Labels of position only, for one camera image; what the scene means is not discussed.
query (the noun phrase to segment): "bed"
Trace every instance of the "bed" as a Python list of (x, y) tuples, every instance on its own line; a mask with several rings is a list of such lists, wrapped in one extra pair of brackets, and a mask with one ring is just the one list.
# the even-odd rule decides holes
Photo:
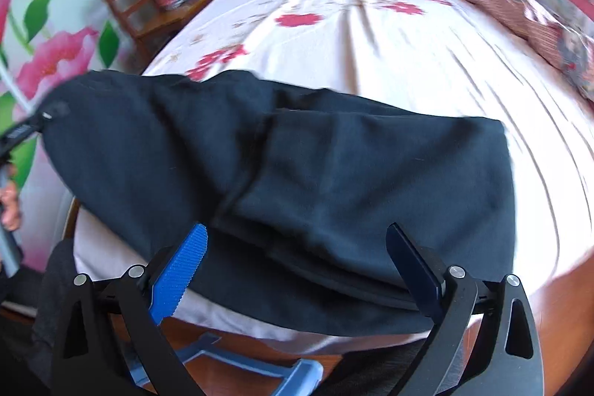
[[(225, 69), (423, 114), (500, 120), (516, 191), (514, 268), (528, 294), (571, 271), (592, 248), (591, 106), (526, 40), (465, 0), (215, 0), (144, 75), (186, 73), (203, 81)], [(144, 262), (84, 209), (75, 260), (93, 279)], [(176, 317), (293, 354), (339, 354), (425, 336), (297, 333), (190, 291)]]

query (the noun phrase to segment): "wooden floor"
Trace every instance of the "wooden floor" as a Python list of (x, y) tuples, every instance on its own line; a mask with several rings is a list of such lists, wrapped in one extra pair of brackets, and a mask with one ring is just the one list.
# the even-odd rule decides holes
[[(594, 256), (588, 258), (571, 274), (563, 276), (531, 298), (541, 337), (545, 371), (545, 395), (554, 396), (577, 367), (594, 341)], [(174, 348), (195, 341), (205, 332), (175, 319), (162, 326)], [(223, 338), (218, 344), (233, 352), (272, 363), (290, 366), (295, 356), (278, 353), (254, 339), (234, 334), (217, 333)], [(471, 328), (464, 345), (468, 353), (476, 337)], [(316, 357), (325, 369), (325, 376), (340, 361), (340, 356)], [(188, 370), (208, 396), (268, 396), (278, 380), (242, 371), (207, 357), (195, 359)]]

